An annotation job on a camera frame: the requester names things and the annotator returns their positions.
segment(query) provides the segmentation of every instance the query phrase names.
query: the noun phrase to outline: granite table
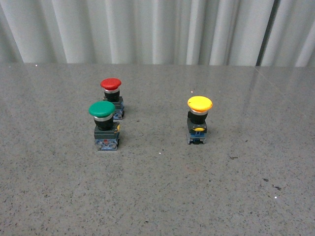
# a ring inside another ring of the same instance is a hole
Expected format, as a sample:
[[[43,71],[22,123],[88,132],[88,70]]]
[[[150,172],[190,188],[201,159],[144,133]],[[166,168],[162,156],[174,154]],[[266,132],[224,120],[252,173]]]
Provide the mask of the granite table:
[[[108,77],[125,117],[97,151]],[[315,235],[315,68],[2,63],[0,114],[0,235]]]

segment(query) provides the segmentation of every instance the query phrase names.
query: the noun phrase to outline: red push button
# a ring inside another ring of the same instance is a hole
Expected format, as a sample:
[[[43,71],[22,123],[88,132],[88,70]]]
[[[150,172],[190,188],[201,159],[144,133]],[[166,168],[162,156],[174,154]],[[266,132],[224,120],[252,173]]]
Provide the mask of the red push button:
[[[106,90],[115,90],[122,84],[117,78],[108,78],[100,82],[100,85]]]

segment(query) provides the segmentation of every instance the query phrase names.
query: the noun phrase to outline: green push button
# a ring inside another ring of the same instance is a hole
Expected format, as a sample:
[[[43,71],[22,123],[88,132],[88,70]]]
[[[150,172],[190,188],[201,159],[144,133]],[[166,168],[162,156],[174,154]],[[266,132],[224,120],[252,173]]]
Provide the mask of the green push button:
[[[90,106],[89,113],[94,117],[106,117],[114,113],[115,105],[109,101],[98,101]]]

